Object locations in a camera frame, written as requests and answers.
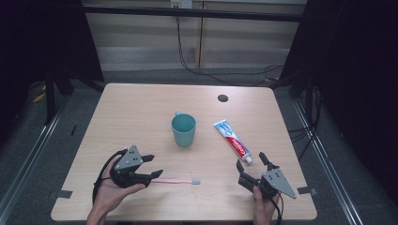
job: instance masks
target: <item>aluminum rail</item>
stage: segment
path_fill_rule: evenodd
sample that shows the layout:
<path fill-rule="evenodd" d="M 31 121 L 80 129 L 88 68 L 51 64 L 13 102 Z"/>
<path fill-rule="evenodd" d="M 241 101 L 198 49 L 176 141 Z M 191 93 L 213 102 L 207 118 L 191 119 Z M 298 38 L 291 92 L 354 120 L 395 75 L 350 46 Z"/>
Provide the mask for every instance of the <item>aluminum rail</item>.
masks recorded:
<path fill-rule="evenodd" d="M 298 101 L 295 101 L 295 106 L 302 125 L 307 128 L 309 124 L 303 106 Z M 314 150 L 349 223 L 352 225 L 363 225 L 357 207 L 352 202 L 351 197 L 348 195 L 348 192 L 346 191 L 336 170 L 334 170 L 334 166 L 329 159 L 328 153 L 326 152 L 319 137 L 316 135 L 316 132 L 307 129 L 307 134 L 310 139 L 312 138 L 311 142 L 313 143 Z"/>
<path fill-rule="evenodd" d="M 47 142 L 50 140 L 56 125 L 58 124 L 59 117 L 61 112 L 64 110 L 65 105 L 68 102 L 68 98 L 64 99 L 61 103 L 58 112 L 54 115 L 54 119 L 41 131 L 38 140 L 35 145 L 31 149 L 29 156 L 25 160 L 18 174 L 12 181 L 10 187 L 7 192 L 4 194 L 4 197 L 0 202 L 0 225 L 5 225 L 8 219 L 9 214 L 11 213 L 15 203 L 18 201 L 21 193 L 23 192 L 23 188 L 29 179 L 30 174 L 35 169 L 35 165 L 38 162 L 38 159 L 43 152 Z"/>
<path fill-rule="evenodd" d="M 70 9 L 83 10 L 85 13 L 106 13 L 126 15 L 149 15 L 149 16 L 179 16 L 197 18 L 219 18 L 219 19 L 240 19 L 252 21 L 275 21 L 275 22 L 300 22 L 301 15 L 294 14 L 272 14 L 238 11 L 221 11 L 207 9 L 185 9 L 168 7 L 116 7 L 106 5 L 83 4 L 73 5 L 31 5 L 31 8 L 38 10 Z"/>

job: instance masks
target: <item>electrical outlet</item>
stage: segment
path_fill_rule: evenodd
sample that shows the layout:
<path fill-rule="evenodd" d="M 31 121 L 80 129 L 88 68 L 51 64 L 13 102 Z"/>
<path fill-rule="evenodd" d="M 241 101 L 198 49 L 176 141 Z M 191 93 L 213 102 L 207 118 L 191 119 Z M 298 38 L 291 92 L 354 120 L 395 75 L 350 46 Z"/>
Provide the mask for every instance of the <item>electrical outlet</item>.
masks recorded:
<path fill-rule="evenodd" d="M 192 9 L 192 0 L 181 0 L 181 8 Z"/>
<path fill-rule="evenodd" d="M 181 0 L 170 0 L 171 8 L 181 8 Z"/>
<path fill-rule="evenodd" d="M 192 9 L 192 0 L 170 0 L 171 8 Z"/>

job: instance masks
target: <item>toothpaste tube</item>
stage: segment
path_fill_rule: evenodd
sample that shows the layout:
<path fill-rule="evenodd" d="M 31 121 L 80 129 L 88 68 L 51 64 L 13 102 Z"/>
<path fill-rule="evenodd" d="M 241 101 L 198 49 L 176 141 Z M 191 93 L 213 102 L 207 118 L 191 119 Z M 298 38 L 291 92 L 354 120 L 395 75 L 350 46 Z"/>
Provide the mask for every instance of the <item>toothpaste tube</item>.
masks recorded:
<path fill-rule="evenodd" d="M 220 122 L 215 123 L 214 127 L 221 133 L 221 135 L 223 135 L 229 144 L 231 144 L 232 148 L 235 150 L 240 159 L 246 160 L 248 163 L 253 161 L 249 149 L 235 134 L 228 121 L 221 120 Z"/>

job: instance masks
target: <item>white wall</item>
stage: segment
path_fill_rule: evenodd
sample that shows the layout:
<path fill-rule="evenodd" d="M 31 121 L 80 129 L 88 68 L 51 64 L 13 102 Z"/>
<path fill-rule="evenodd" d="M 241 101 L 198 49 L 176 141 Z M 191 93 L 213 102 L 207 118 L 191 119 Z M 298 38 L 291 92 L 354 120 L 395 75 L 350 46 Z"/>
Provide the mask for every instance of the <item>white wall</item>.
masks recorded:
<path fill-rule="evenodd" d="M 275 0 L 251 1 L 194 1 L 193 8 L 300 15 L 305 6 L 301 0 L 279 1 L 283 4 L 253 3 Z M 170 1 L 165 0 L 84 0 L 83 3 L 170 7 Z M 94 13 L 87 13 L 86 16 L 103 70 L 182 68 L 178 54 L 176 18 Z M 180 18 L 184 59 L 190 68 L 265 67 L 280 64 L 288 54 L 297 26 L 296 22 Z"/>

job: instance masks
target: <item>teal cup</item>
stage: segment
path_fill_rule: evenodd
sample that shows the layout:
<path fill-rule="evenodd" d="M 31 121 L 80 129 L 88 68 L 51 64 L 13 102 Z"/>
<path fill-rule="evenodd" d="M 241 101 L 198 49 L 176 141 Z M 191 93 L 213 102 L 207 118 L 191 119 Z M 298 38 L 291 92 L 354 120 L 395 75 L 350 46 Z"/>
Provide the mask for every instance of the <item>teal cup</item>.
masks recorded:
<path fill-rule="evenodd" d="M 176 144 L 180 147 L 188 147 L 193 143 L 196 121 L 189 114 L 176 112 L 176 116 L 172 120 L 172 130 Z"/>

